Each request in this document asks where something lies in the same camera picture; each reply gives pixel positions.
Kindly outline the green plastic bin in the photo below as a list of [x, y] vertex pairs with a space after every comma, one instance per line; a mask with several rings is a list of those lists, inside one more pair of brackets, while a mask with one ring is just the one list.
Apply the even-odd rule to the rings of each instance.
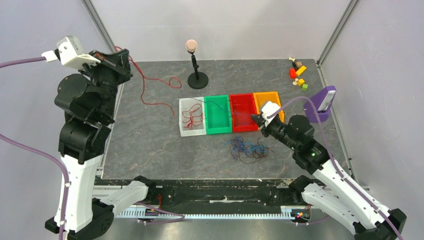
[[207, 135], [232, 132], [232, 116], [228, 95], [205, 96], [204, 109]]

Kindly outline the orange plastic bin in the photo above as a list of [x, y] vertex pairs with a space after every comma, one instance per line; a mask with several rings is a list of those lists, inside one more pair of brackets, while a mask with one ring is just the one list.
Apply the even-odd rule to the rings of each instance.
[[267, 92], [254, 92], [253, 97], [256, 105], [256, 113], [259, 114], [263, 105], [266, 102], [272, 102], [278, 104], [281, 107], [280, 97], [277, 91], [267, 91]]

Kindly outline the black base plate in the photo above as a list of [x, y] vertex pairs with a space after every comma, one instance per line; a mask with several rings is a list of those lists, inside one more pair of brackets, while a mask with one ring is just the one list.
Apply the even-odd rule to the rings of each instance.
[[307, 203], [284, 179], [153, 180], [146, 204], [179, 214], [276, 214]]

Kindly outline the yellow wooden cube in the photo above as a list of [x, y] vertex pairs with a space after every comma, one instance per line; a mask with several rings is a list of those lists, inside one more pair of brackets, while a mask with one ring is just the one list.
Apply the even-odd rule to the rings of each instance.
[[302, 87], [302, 86], [304, 85], [304, 83], [305, 83], [305, 81], [304, 81], [304, 79], [302, 79], [302, 78], [300, 78], [300, 79], [298, 79], [298, 80], [297, 80], [297, 84], [298, 84], [300, 87]]

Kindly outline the red wooden block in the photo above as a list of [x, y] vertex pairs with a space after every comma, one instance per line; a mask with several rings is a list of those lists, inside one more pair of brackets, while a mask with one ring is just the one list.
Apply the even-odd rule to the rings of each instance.
[[295, 79], [297, 77], [297, 73], [296, 73], [296, 70], [294, 68], [289, 69], [289, 77], [291, 79]]

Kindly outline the white transparent plastic bin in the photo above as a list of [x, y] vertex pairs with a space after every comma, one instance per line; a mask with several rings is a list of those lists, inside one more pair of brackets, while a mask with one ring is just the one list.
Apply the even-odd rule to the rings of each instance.
[[180, 98], [178, 103], [180, 136], [206, 135], [204, 97]]

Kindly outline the purple metronome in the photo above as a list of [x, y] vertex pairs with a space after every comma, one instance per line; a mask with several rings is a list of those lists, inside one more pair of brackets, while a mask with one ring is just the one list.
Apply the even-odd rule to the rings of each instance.
[[310, 98], [311, 102], [306, 101], [304, 113], [310, 123], [321, 123], [328, 120], [331, 115], [331, 106], [334, 101], [337, 89], [334, 85], [327, 86]]

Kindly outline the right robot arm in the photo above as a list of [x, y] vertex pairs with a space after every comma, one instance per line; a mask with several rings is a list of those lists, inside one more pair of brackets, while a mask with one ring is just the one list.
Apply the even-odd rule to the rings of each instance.
[[372, 197], [332, 159], [328, 150], [314, 139], [314, 127], [307, 117], [294, 115], [288, 123], [276, 116], [260, 114], [250, 118], [264, 137], [272, 136], [291, 150], [296, 164], [325, 184], [327, 193], [317, 183], [301, 175], [289, 185], [289, 199], [306, 202], [338, 221], [356, 240], [400, 240], [407, 216], [400, 209], [389, 209]]

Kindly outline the yellow wooden bar block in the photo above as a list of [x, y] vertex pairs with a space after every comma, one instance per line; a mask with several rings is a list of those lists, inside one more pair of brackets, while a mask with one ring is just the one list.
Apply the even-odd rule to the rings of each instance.
[[301, 67], [299, 67], [297, 69], [297, 71], [295, 73], [296, 73], [297, 76], [300, 76], [306, 69], [307, 69], [307, 67], [302, 65]]

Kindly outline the red plastic bin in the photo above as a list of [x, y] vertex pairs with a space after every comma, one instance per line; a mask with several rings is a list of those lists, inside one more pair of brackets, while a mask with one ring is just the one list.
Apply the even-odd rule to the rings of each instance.
[[257, 114], [253, 93], [230, 94], [229, 103], [234, 133], [258, 130], [257, 124], [251, 119], [251, 115]]

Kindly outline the green wooden cube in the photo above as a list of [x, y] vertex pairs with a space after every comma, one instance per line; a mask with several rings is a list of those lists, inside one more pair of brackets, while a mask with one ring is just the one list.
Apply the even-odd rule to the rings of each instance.
[[306, 91], [306, 90], [308, 89], [308, 87], [309, 87], [309, 85], [308, 85], [308, 84], [306, 84], [306, 83], [304, 83], [304, 84], [301, 86], [301, 90], [302, 90], [302, 91]]

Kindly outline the black microphone stand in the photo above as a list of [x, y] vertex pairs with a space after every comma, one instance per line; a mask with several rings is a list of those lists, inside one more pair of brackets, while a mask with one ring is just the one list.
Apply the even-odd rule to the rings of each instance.
[[191, 73], [187, 78], [187, 83], [192, 89], [203, 89], [209, 83], [209, 78], [204, 72], [199, 72], [199, 65], [195, 56], [195, 51], [198, 49], [198, 43], [194, 39], [189, 39], [185, 44], [187, 52], [191, 55], [191, 63], [194, 73]]

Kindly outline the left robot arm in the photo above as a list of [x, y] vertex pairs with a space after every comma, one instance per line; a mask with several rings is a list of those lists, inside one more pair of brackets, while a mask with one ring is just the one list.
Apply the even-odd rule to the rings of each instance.
[[89, 56], [94, 63], [83, 63], [77, 73], [64, 77], [54, 100], [65, 113], [58, 151], [68, 176], [62, 180], [56, 215], [45, 228], [55, 234], [63, 229], [69, 240], [96, 239], [132, 204], [152, 204], [157, 198], [156, 189], [142, 176], [110, 195], [93, 197], [97, 168], [114, 123], [118, 87], [131, 79], [132, 72], [127, 49], [112, 54], [94, 50]]

